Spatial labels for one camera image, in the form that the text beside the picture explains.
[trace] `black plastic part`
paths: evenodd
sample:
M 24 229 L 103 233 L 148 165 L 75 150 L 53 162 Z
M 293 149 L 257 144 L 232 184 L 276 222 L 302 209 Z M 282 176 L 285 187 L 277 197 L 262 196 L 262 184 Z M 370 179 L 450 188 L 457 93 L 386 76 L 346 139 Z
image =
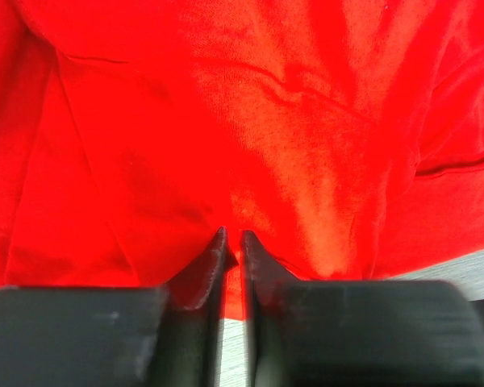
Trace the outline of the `black plastic part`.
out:
M 0 289 L 0 387 L 215 385 L 225 252 L 153 289 Z
M 453 285 L 299 281 L 244 246 L 251 385 L 484 385 L 484 319 Z

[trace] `black block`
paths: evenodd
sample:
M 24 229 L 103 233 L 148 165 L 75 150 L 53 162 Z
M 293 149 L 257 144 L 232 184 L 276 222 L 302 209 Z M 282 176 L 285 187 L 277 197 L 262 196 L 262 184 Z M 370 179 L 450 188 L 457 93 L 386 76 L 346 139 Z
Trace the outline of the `black block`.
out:
M 0 289 L 0 387 L 215 385 L 225 250 L 153 289 Z
M 453 285 L 299 281 L 244 243 L 252 385 L 484 385 L 484 321 Z

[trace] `red t-shirt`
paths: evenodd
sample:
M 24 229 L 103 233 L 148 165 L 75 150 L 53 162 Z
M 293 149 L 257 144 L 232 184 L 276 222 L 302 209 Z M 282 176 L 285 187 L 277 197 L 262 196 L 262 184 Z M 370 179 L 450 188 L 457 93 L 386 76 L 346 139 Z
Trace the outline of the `red t-shirt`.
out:
M 484 248 L 484 2 L 0 0 L 0 285 L 160 284 L 221 226 L 301 278 Z

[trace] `red fabric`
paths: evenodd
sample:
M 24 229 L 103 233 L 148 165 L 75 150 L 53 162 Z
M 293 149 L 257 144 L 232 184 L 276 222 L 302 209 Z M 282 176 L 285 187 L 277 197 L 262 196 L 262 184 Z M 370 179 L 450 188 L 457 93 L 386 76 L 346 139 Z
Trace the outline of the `red fabric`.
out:
M 159 284 L 220 226 L 305 278 L 484 248 L 484 2 L 0 0 L 0 285 Z

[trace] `red cloth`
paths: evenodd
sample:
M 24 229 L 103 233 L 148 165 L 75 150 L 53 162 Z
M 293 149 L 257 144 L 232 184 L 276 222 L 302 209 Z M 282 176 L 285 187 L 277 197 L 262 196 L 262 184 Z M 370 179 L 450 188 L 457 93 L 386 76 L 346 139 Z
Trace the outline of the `red cloth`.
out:
M 484 248 L 484 2 L 0 0 L 0 285 L 160 284 L 220 226 L 304 278 Z

